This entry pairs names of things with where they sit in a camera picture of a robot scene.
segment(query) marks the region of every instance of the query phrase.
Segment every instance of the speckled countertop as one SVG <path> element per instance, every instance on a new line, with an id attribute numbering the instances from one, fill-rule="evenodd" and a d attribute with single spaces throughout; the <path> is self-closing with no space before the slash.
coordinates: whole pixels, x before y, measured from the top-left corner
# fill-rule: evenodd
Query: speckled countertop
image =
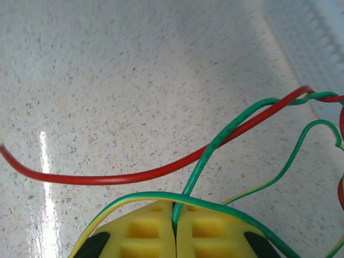
<path id="1" fill-rule="evenodd" d="M 254 102 L 299 86 L 261 1 L 2 0 L 0 19 L 3 141 L 46 173 L 159 167 L 207 144 Z M 192 195 L 220 202 L 273 177 L 315 118 L 309 105 L 288 107 L 217 150 Z M 66 257 L 107 203 L 136 191 L 181 192 L 194 167 L 143 183 L 79 187 L 0 164 L 2 257 Z M 344 231 L 336 197 L 343 169 L 330 130 L 318 126 L 285 178 L 234 207 L 302 257 L 323 257 Z"/>

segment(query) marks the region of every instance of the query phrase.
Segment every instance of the green wire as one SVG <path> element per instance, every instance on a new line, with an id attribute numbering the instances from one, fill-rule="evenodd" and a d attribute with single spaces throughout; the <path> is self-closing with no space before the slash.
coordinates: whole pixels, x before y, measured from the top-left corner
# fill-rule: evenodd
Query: green wire
<path id="1" fill-rule="evenodd" d="M 304 98 L 301 99 L 296 99 L 292 101 L 289 105 L 302 105 L 305 104 L 307 101 L 310 99 L 315 99 L 315 98 L 323 98 L 327 96 L 338 96 L 338 94 L 331 92 L 331 91 L 326 91 L 326 92 L 320 92 L 320 93 L 314 93 L 314 94 L 309 94 L 306 95 Z M 221 142 L 228 136 L 230 135 L 241 123 L 243 123 L 249 116 L 251 116 L 254 112 L 259 110 L 260 108 L 267 106 L 267 105 L 273 105 L 280 101 L 280 99 L 277 98 L 267 98 L 263 99 L 261 101 L 256 102 L 249 108 L 247 108 L 243 113 L 238 115 L 233 121 L 231 121 L 207 146 L 205 149 L 204 153 L 200 157 L 199 161 L 197 162 L 193 172 L 191 173 L 191 176 L 182 192 L 183 195 L 190 195 L 193 188 L 196 185 L 196 182 L 204 169 L 206 163 L 208 162 L 211 154 L 219 147 Z M 178 220 L 182 211 L 183 204 L 177 203 L 173 209 L 172 212 L 172 227 L 173 230 L 176 234 L 177 232 L 177 224 Z"/>
<path id="2" fill-rule="evenodd" d="M 316 121 L 313 121 L 311 123 L 309 123 L 302 131 L 296 145 L 295 145 L 295 148 L 294 150 L 292 151 L 290 157 L 288 158 L 286 164 L 284 165 L 284 167 L 282 168 L 281 172 L 278 173 L 278 175 L 272 179 L 271 181 L 269 181 L 267 184 L 265 185 L 262 185 L 261 187 L 258 187 L 252 191 L 249 191 L 249 192 L 246 192 L 240 196 L 238 196 L 237 198 L 234 198 L 233 200 L 231 200 L 230 202 L 227 202 L 225 203 L 224 205 L 228 205 L 229 203 L 232 203 L 236 200 L 239 200 L 245 196 L 248 196 L 248 195 L 251 195 L 255 192 L 258 192 L 258 191 L 261 191 L 269 186 L 271 186 L 272 184 L 276 183 L 278 180 L 280 180 L 282 178 L 282 176 L 284 176 L 284 174 L 286 173 L 286 171 L 290 168 L 291 164 L 293 163 L 297 153 L 299 152 L 300 148 L 301 148 L 301 145 L 303 143 L 303 141 L 305 140 L 306 138 L 306 135 L 308 134 L 309 130 L 316 126 L 316 125 L 327 125 L 331 130 L 332 132 L 334 133 L 334 136 L 336 138 L 336 143 L 335 143 L 335 146 L 337 148 L 340 148 L 342 151 L 343 149 L 341 148 L 341 144 L 342 144 L 342 138 L 340 136 L 340 133 L 338 132 L 337 128 L 329 121 L 326 121 L 326 120 L 316 120 Z"/>
<path id="3" fill-rule="evenodd" d="M 344 242 L 342 242 L 340 245 L 337 246 L 336 249 L 332 250 L 328 255 L 326 255 L 325 258 L 332 258 L 339 250 L 344 246 Z"/>
<path id="4" fill-rule="evenodd" d="M 197 198 L 193 198 L 186 195 L 181 195 L 179 193 L 172 193 L 172 192 L 137 192 L 137 193 L 131 193 L 126 196 L 122 196 L 118 198 L 117 200 L 114 200 L 112 203 L 108 204 L 93 220 L 92 222 L 99 217 L 103 212 L 110 209 L 112 206 L 116 205 L 118 202 L 121 202 L 123 200 L 127 199 L 137 199 L 137 198 L 154 198 L 154 199 L 166 199 L 171 202 L 185 202 L 193 206 L 202 207 L 209 210 L 214 210 L 222 213 L 226 213 L 229 215 L 232 215 L 236 218 L 241 219 L 242 221 L 258 228 L 265 236 L 266 238 L 278 248 L 286 257 L 290 258 L 299 258 L 300 256 L 292 250 L 285 242 L 283 242 L 282 239 L 280 239 L 273 231 L 271 231 L 267 226 L 260 223 L 258 220 L 254 219 L 250 215 L 245 214 L 242 211 L 239 211 L 237 209 L 217 204 L 217 203 L 211 203 L 205 200 L 200 200 Z"/>

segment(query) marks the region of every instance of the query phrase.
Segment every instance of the electrical cable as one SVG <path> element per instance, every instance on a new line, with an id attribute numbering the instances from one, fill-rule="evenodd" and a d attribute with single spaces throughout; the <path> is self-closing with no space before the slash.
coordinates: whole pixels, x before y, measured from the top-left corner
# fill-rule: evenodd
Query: electrical cable
<path id="1" fill-rule="evenodd" d="M 316 126 L 316 125 L 326 125 L 326 126 L 328 126 L 328 127 L 332 130 L 332 132 L 333 132 L 333 134 L 334 134 L 334 136 L 335 136 L 335 138 L 336 138 L 335 146 L 336 146 L 337 148 L 341 149 L 342 151 L 344 151 L 344 149 L 343 149 L 343 147 L 342 147 L 342 139 L 341 139 L 341 137 L 340 137 L 340 133 L 338 132 L 337 128 L 336 128 L 332 123 L 330 123 L 329 121 L 326 121 L 326 120 L 316 120 L 316 121 L 313 121 L 313 122 L 309 123 L 309 124 L 303 129 L 303 131 L 302 131 L 302 133 L 301 133 L 301 135 L 300 135 L 300 137 L 299 137 L 299 139 L 298 139 L 298 141 L 297 141 L 297 143 L 296 143 L 296 145 L 295 145 L 294 150 L 292 151 L 291 155 L 289 156 L 289 158 L 288 158 L 286 164 L 284 165 L 284 167 L 282 168 L 281 172 L 279 172 L 278 175 L 277 175 L 276 177 L 274 177 L 274 178 L 273 178 L 272 180 L 270 180 L 269 182 L 267 182 L 267 183 L 265 183 L 265 184 L 262 184 L 262 185 L 260 185 L 260 186 L 258 186 L 258 187 L 256 187 L 256 188 L 254 188 L 254 189 L 252 189 L 252 190 L 248 190 L 248 191 L 246 191 L 246 192 L 244 192 L 244 193 L 241 193 L 241 194 L 239 194 L 239 195 L 237 195 L 237 196 L 234 196 L 234 197 L 232 197 L 232 198 L 226 200 L 225 202 L 223 202 L 223 204 L 224 204 L 224 205 L 228 205 L 228 204 L 230 204 L 230 203 L 232 203 L 232 202 L 234 202 L 234 201 L 236 201 L 236 200 L 239 200 L 239 199 L 241 199 L 241 198 L 243 198 L 243 197 L 245 197 L 245 196 L 248 196 L 248 195 L 251 195 L 251 194 L 253 194 L 253 193 L 255 193 L 255 192 L 261 191 L 261 190 L 263 190 L 263 189 L 265 189 L 265 188 L 267 188 L 267 187 L 273 185 L 273 184 L 276 183 L 278 180 L 280 180 L 280 179 L 282 178 L 282 176 L 284 176 L 284 174 L 285 174 L 285 173 L 287 172 L 287 170 L 290 168 L 291 164 L 293 163 L 293 161 L 294 161 L 294 159 L 295 159 L 297 153 L 299 152 L 299 150 L 300 150 L 300 148 L 301 148 L 301 145 L 302 145 L 303 141 L 305 140 L 305 138 L 306 138 L 306 136 L 307 136 L 309 130 L 310 130 L 312 127 Z"/>
<path id="2" fill-rule="evenodd" d="M 344 211 L 344 179 L 343 178 L 344 178 L 344 174 L 338 183 L 337 192 L 338 192 L 338 199 L 339 199 L 340 206 L 342 206 L 342 209 Z"/>
<path id="3" fill-rule="evenodd" d="M 293 91 L 287 97 L 285 97 L 285 101 L 288 102 L 287 105 L 301 105 L 306 103 L 309 99 L 317 99 L 321 98 L 322 101 L 330 102 L 333 97 L 336 98 L 336 101 L 344 102 L 344 96 L 338 96 L 333 92 L 322 92 L 313 94 L 313 90 L 308 86 L 302 86 L 297 90 Z M 309 93 L 309 98 L 304 101 L 303 99 L 296 99 L 300 95 L 304 93 Z M 259 124 L 260 122 L 264 121 L 268 117 L 272 116 L 280 109 L 284 108 L 286 105 L 276 105 L 279 99 L 271 98 L 270 101 L 266 101 L 266 105 L 273 105 L 269 110 L 269 112 L 262 112 L 258 114 L 256 117 L 253 117 L 249 121 L 245 122 L 244 124 L 240 125 L 236 128 L 221 144 L 220 146 L 228 143 L 229 141 L 235 139 L 236 137 L 242 135 L 255 125 Z M 196 160 L 198 160 L 201 154 L 205 151 L 207 146 L 197 150 L 196 152 L 189 154 L 188 156 L 177 160 L 171 164 L 165 165 L 160 168 L 151 169 L 148 171 L 143 171 L 135 174 L 126 174 L 126 175 L 113 175 L 113 176 L 68 176 L 68 175 L 56 175 L 56 174 L 45 174 L 39 171 L 34 171 L 29 168 L 26 168 L 22 164 L 20 164 L 14 156 L 6 149 L 4 145 L 0 145 L 0 152 L 3 157 L 7 160 L 7 162 L 19 173 L 45 182 L 51 183 L 61 183 L 61 184 L 76 184 L 76 185 L 112 185 L 112 184 L 128 184 L 128 183 L 136 183 L 142 182 L 150 179 L 154 179 L 157 177 L 161 177 L 172 172 L 181 169 Z"/>
<path id="4" fill-rule="evenodd" d="M 325 256 L 325 258 L 332 258 L 339 250 L 344 246 L 344 236 L 339 239 L 338 243 L 332 248 L 331 251 Z"/>
<path id="5" fill-rule="evenodd" d="M 267 108 L 266 110 L 264 110 L 263 112 L 261 112 L 260 114 L 255 116 L 253 119 L 255 119 L 256 117 L 259 117 L 260 119 L 262 119 L 262 120 L 259 120 L 259 123 L 260 123 L 260 122 L 262 122 L 263 120 L 265 120 L 265 119 L 267 119 L 269 117 L 269 116 L 266 116 L 266 114 L 269 114 L 270 116 L 272 116 L 272 114 L 278 112 L 278 110 L 282 109 L 283 107 L 287 106 L 288 104 L 293 103 L 292 100 L 295 100 L 296 98 L 298 98 L 302 94 L 308 93 L 308 92 L 314 92 L 314 91 L 310 87 L 308 87 L 308 86 L 300 87 L 297 90 L 295 90 L 292 93 L 290 93 L 287 96 L 285 96 L 284 98 L 282 98 L 279 102 L 275 103 L 271 107 Z M 323 92 L 322 94 L 326 94 L 326 95 L 330 95 L 330 96 L 337 95 L 337 94 L 335 94 L 333 92 Z M 305 97 L 303 97 L 301 99 L 295 100 L 294 103 L 297 103 L 297 104 L 298 103 L 302 103 L 302 102 L 306 103 L 309 99 L 311 99 L 313 97 L 325 99 L 324 97 L 326 95 L 322 96 L 319 93 L 312 93 L 312 94 L 306 95 Z M 256 102 L 255 104 L 253 104 L 252 106 L 247 108 L 243 113 L 241 113 L 233 121 L 231 121 L 210 142 L 210 144 L 207 146 L 207 148 L 205 149 L 204 153 L 202 154 L 201 158 L 197 162 L 193 172 L 191 173 L 191 176 L 190 176 L 190 178 L 189 178 L 189 180 L 188 180 L 188 182 L 187 182 L 187 184 L 186 184 L 186 186 L 185 186 L 185 188 L 184 188 L 184 190 L 182 192 L 183 195 L 190 195 L 191 194 L 193 188 L 196 185 L 196 181 L 198 180 L 198 178 L 199 178 L 203 168 L 205 167 L 205 164 L 209 160 L 211 154 L 215 151 L 216 148 L 219 147 L 219 145 L 223 142 L 223 140 L 226 137 L 228 137 L 228 135 L 230 135 L 235 130 L 236 127 L 238 127 L 243 121 L 245 121 L 254 112 L 256 112 L 261 107 L 267 105 L 265 102 L 268 102 L 269 100 L 270 99 L 264 99 L 262 101 Z M 179 219 L 180 213 L 182 211 L 182 207 L 183 207 L 182 204 L 176 204 L 174 209 L 173 209 L 171 220 L 172 220 L 172 226 L 173 226 L 174 232 L 176 232 L 176 230 L 177 230 L 177 223 L 178 223 L 178 219 Z"/>
<path id="6" fill-rule="evenodd" d="M 344 107 L 342 107 L 339 115 L 339 130 L 342 138 L 344 139 Z"/>
<path id="7" fill-rule="evenodd" d="M 76 252 L 81 248 L 85 243 L 86 239 L 92 234 L 92 232 L 98 227 L 98 225 L 114 210 L 125 205 L 127 203 L 136 202 L 139 200 L 167 200 L 170 202 L 183 203 L 186 205 L 202 207 L 205 209 L 210 209 L 222 213 L 232 215 L 236 218 L 243 220 L 244 222 L 258 228 L 266 238 L 277 248 L 279 249 L 286 257 L 297 258 L 300 257 L 294 250 L 292 250 L 283 240 L 281 240 L 273 231 L 264 226 L 262 223 L 251 217 L 250 215 L 245 214 L 234 208 L 211 203 L 205 200 L 200 200 L 197 198 L 180 195 L 177 193 L 171 192 L 138 192 L 132 193 L 123 197 L 114 200 L 107 207 L 105 207 L 86 227 L 83 233 L 80 235 L 77 240 L 73 250 L 70 253 L 70 258 L 74 257 Z"/>

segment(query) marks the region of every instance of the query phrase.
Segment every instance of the yellow plastic object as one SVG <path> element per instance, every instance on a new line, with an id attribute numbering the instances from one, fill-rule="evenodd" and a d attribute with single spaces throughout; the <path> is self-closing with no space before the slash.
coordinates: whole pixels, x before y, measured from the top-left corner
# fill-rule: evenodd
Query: yellow plastic object
<path id="1" fill-rule="evenodd" d="M 265 237 L 238 218 L 185 205 L 175 241 L 171 214 L 171 202 L 157 201 L 99 227 L 94 235 L 110 233 L 99 258 L 257 258 L 244 233 Z"/>
<path id="2" fill-rule="evenodd" d="M 99 258 L 176 258 L 172 203 L 157 201 L 99 227 L 110 233 Z"/>
<path id="3" fill-rule="evenodd" d="M 263 233 L 224 213 L 184 206 L 177 229 L 178 258 L 257 258 L 244 233 Z"/>

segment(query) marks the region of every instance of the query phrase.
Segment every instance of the green and yellow wire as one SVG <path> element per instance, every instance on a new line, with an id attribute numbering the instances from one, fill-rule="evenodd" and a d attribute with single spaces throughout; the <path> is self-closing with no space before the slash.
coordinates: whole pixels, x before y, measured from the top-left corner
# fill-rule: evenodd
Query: green and yellow wire
<path id="1" fill-rule="evenodd" d="M 327 96 L 338 96 L 337 94 L 333 92 L 321 92 L 321 93 L 314 93 L 306 95 L 304 98 L 294 100 L 289 105 L 301 105 L 306 103 L 310 99 L 315 98 L 323 98 Z M 69 257 L 74 257 L 76 252 L 81 248 L 83 243 L 86 241 L 86 239 L 92 234 L 92 232 L 98 227 L 98 225 L 114 210 L 119 208 L 122 205 L 125 205 L 127 203 L 131 202 L 137 202 L 141 200 L 168 200 L 171 202 L 176 202 L 175 208 L 173 210 L 172 215 L 172 224 L 174 231 L 176 231 L 178 219 L 180 216 L 180 212 L 182 209 L 183 204 L 191 205 L 191 206 L 198 206 L 205 209 L 210 209 L 222 213 L 226 213 L 229 215 L 232 215 L 234 217 L 237 217 L 246 223 L 257 227 L 259 230 L 263 232 L 263 234 L 267 237 L 269 241 L 277 248 L 279 249 L 286 257 L 300 257 L 294 250 L 292 250 L 286 243 L 284 243 L 274 232 L 272 232 L 270 229 L 268 229 L 266 226 L 264 226 L 262 223 L 257 221 L 256 219 L 252 218 L 251 216 L 236 210 L 234 208 L 226 206 L 229 203 L 234 202 L 235 200 L 238 200 L 240 198 L 243 198 L 247 195 L 253 194 L 255 192 L 258 192 L 260 190 L 263 190 L 270 185 L 276 183 L 281 177 L 286 173 L 286 171 L 291 166 L 292 162 L 294 161 L 298 151 L 300 150 L 300 147 L 308 133 L 308 131 L 319 124 L 323 124 L 328 126 L 332 132 L 334 133 L 336 143 L 335 146 L 342 149 L 344 151 L 344 145 L 342 144 L 342 140 L 340 137 L 340 133 L 336 129 L 336 127 L 325 120 L 317 120 L 314 122 L 311 122 L 308 124 L 303 132 L 301 133 L 301 136 L 299 137 L 296 146 L 294 150 L 292 151 L 290 157 L 288 158 L 285 166 L 281 170 L 281 172 L 273 178 L 271 181 L 269 181 L 266 184 L 263 184 L 259 187 L 256 187 L 252 190 L 246 191 L 240 195 L 234 196 L 227 201 L 221 204 L 211 203 L 204 200 L 196 199 L 193 197 L 189 197 L 191 194 L 192 189 L 194 188 L 202 170 L 204 169 L 206 163 L 208 162 L 211 154 L 214 152 L 214 150 L 221 144 L 221 142 L 235 129 L 237 128 L 241 123 L 243 123 L 250 115 L 252 115 L 254 112 L 256 112 L 258 109 L 266 106 L 266 105 L 272 105 L 278 102 L 279 99 L 275 98 L 269 98 L 264 99 L 262 101 L 259 101 L 255 103 L 254 105 L 250 106 L 248 109 L 246 109 L 242 114 L 237 116 L 232 122 L 230 122 L 208 145 L 206 150 L 204 151 L 203 155 L 199 159 L 197 165 L 195 166 L 182 194 L 177 193 L 170 193 L 170 192 L 141 192 L 141 193 L 132 193 L 123 197 L 118 198 L 117 200 L 110 203 L 107 207 L 105 207 L 93 220 L 92 222 L 86 227 L 84 232 L 81 234 L 79 239 L 77 240 L 71 254 Z M 344 245 L 344 235 L 341 237 L 339 242 L 336 244 L 336 246 L 326 255 L 326 258 L 333 257 L 339 249 Z"/>

